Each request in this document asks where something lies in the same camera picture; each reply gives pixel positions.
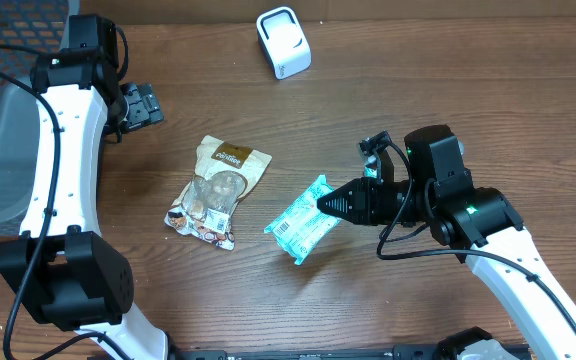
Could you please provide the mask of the mint green wipes pack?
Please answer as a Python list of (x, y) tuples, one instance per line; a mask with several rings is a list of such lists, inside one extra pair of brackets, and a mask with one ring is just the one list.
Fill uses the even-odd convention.
[(277, 244), (301, 265), (319, 241), (339, 223), (340, 219), (324, 214), (317, 207), (317, 200), (328, 195), (333, 188), (321, 174), (277, 218), (264, 229), (272, 234)]

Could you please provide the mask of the brown white snack bag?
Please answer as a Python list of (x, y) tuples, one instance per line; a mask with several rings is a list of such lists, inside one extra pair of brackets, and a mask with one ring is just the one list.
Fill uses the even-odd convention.
[(231, 251), (233, 213), (262, 178), (272, 156), (207, 135), (196, 157), (193, 177), (173, 201), (164, 223), (180, 235)]

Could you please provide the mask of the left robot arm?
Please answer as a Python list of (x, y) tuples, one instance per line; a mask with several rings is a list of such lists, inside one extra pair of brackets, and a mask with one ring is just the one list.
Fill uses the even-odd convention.
[(0, 243), (0, 274), (15, 309), (95, 341), (113, 359), (170, 359), (169, 335), (134, 301), (128, 260), (97, 216), (102, 141), (159, 123), (150, 85), (128, 83), (123, 32), (109, 19), (73, 15), (67, 46), (39, 53), (27, 90), (39, 112), (31, 199), (17, 239)]

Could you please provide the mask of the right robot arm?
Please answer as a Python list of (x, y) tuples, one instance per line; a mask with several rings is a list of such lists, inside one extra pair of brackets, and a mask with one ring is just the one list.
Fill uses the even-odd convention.
[(454, 255), (495, 295), (540, 359), (576, 359), (576, 305), (548, 269), (523, 218), (495, 188), (477, 188), (447, 125), (417, 129), (397, 151), (407, 173), (394, 179), (387, 132), (361, 141), (374, 177), (354, 179), (317, 201), (318, 209), (355, 225), (428, 229), (439, 248), (376, 254), (384, 261)]

